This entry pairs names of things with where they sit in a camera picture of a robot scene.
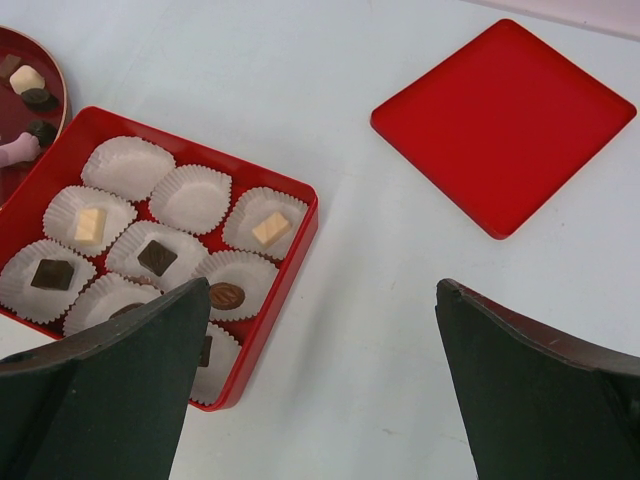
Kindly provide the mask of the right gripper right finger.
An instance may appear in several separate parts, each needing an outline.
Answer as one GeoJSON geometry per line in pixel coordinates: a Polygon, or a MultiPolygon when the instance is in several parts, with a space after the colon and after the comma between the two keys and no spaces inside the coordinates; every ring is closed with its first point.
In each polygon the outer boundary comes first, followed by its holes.
{"type": "Polygon", "coordinates": [[[436,319],[480,479],[636,479],[639,359],[452,279],[436,319]]]}

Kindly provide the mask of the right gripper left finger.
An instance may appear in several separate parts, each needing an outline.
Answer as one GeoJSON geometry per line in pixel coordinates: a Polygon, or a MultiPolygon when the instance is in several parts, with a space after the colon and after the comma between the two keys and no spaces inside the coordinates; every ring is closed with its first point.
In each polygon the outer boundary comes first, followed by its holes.
{"type": "Polygon", "coordinates": [[[1,361],[4,479],[166,479],[208,325],[191,280],[1,361]]]}

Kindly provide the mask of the dark square ridged chocolate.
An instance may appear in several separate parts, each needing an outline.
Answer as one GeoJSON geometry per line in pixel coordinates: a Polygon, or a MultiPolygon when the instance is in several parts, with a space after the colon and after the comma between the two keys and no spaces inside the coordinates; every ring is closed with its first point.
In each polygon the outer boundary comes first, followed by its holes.
{"type": "Polygon", "coordinates": [[[139,264],[157,277],[162,277],[178,255],[156,240],[151,240],[138,254],[139,264]]]}
{"type": "Polygon", "coordinates": [[[67,291],[75,269],[66,260],[42,259],[31,279],[30,286],[42,290],[67,291]]]}
{"type": "Polygon", "coordinates": [[[213,337],[211,335],[206,335],[201,352],[200,352],[200,356],[199,356],[199,362],[198,362],[199,367],[206,368],[209,366],[212,343],[213,343],[213,337]]]}

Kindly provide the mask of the milk leaf shaped chocolate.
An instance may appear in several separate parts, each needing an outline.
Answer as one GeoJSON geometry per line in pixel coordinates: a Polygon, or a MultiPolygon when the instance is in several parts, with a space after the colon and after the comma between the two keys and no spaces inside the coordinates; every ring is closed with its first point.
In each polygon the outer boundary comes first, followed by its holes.
{"type": "Polygon", "coordinates": [[[244,303],[245,298],[245,291],[232,283],[218,282],[209,288],[211,307],[217,310],[234,310],[244,303]]]}

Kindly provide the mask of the white bar chocolate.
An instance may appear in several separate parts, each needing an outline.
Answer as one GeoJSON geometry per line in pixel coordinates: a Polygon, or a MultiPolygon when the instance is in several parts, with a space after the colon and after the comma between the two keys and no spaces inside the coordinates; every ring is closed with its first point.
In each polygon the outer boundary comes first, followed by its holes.
{"type": "Polygon", "coordinates": [[[289,220],[281,212],[276,211],[256,225],[252,229],[252,234],[263,248],[268,248],[287,234],[291,228],[289,220]]]}
{"type": "Polygon", "coordinates": [[[80,245],[99,245],[103,240],[107,212],[102,208],[84,208],[78,212],[74,241],[80,245]]]}

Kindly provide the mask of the red chocolate box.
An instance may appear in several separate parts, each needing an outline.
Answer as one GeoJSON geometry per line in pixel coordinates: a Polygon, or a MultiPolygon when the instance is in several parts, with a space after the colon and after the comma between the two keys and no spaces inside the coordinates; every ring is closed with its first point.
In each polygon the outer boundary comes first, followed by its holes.
{"type": "Polygon", "coordinates": [[[311,186],[262,166],[104,109],[86,107],[71,120],[16,192],[2,205],[3,263],[21,248],[43,239],[42,218],[50,201],[61,189],[79,183],[84,164],[100,143],[120,135],[138,136],[159,145],[174,155],[178,165],[198,164],[230,175],[233,199],[239,199],[251,188],[268,187],[293,196],[307,207],[284,259],[275,263],[278,274],[259,313],[247,320],[222,325],[239,341],[241,350],[220,395],[204,409],[213,412],[230,408],[245,390],[318,230],[317,194],[311,186]]]}

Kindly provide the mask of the pink metal tongs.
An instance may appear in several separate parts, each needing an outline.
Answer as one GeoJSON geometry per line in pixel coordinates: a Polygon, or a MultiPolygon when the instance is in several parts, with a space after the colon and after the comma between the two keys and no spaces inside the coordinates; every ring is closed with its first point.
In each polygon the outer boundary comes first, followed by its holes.
{"type": "Polygon", "coordinates": [[[18,163],[32,162],[41,152],[36,136],[23,132],[16,140],[1,146],[0,167],[5,168],[18,163]]]}

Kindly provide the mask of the red box lid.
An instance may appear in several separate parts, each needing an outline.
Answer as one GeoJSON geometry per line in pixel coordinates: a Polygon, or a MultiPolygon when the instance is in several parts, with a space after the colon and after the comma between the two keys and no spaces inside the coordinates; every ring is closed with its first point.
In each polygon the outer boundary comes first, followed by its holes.
{"type": "Polygon", "coordinates": [[[636,113],[533,33],[502,19],[375,108],[371,124],[502,240],[636,113]]]}

